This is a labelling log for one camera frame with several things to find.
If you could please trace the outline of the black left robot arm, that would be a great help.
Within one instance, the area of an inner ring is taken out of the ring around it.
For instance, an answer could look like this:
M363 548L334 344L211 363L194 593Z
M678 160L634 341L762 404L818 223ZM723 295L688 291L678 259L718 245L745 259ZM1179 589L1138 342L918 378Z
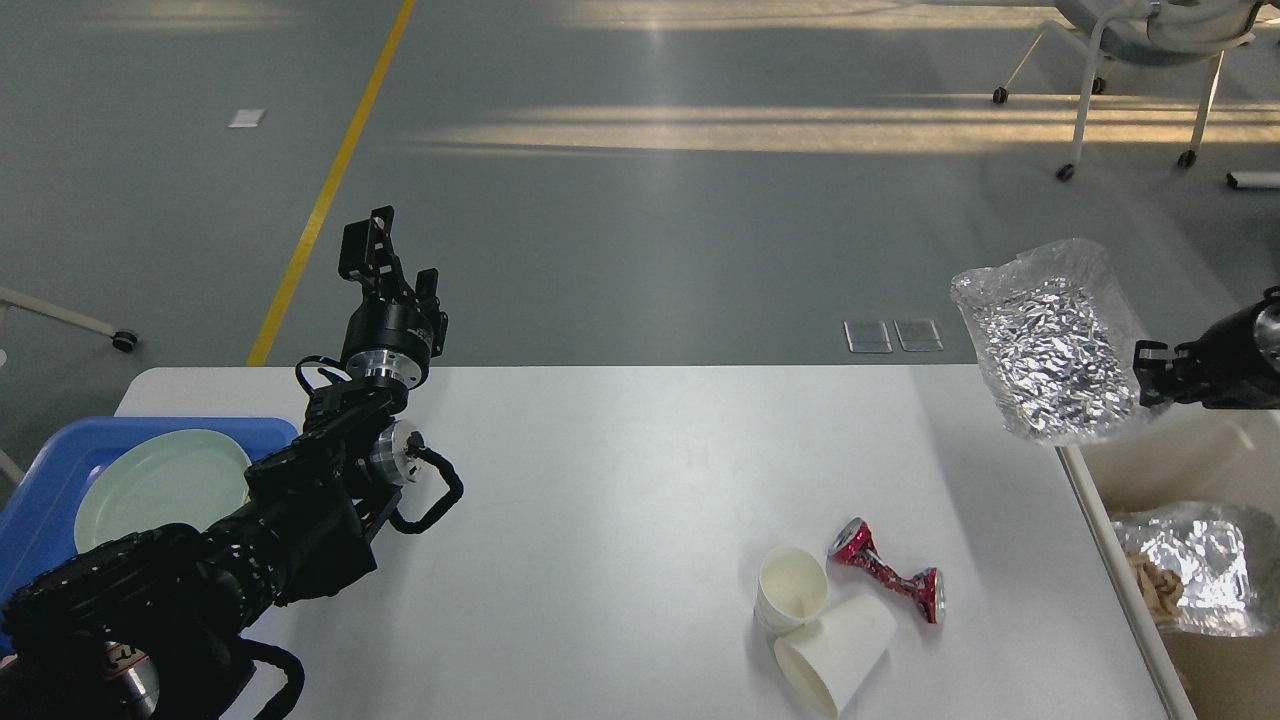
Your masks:
M6 598L5 719L218 719L261 664L284 684L257 717L284 719L305 667L246 629L374 571L383 527L421 534L462 500L451 461L401 420L449 318L438 269L406 278L394 217L376 208L343 229L337 272L361 302L337 357L294 365L302 430L244 470L246 503L206 530L168 523L110 539Z

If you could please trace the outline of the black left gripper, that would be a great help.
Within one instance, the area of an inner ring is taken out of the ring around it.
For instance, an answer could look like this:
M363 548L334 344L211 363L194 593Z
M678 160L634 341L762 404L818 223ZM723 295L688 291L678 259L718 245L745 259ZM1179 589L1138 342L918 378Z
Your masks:
M392 243L394 217L393 206L375 208L343 229L338 275L357 283L366 300L349 318L340 366L352 378L390 378L416 389L431 360L443 355L448 314L436 293L436 268L417 273L413 304L406 304L410 284Z

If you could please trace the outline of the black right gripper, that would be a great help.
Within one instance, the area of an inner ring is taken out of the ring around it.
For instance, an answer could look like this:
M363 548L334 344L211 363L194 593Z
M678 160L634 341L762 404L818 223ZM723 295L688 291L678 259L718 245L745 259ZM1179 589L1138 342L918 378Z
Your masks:
M1140 405L1201 404L1208 409L1279 407L1279 301L1262 299L1211 325L1185 346L1188 386L1179 377L1179 346L1135 343L1133 372Z

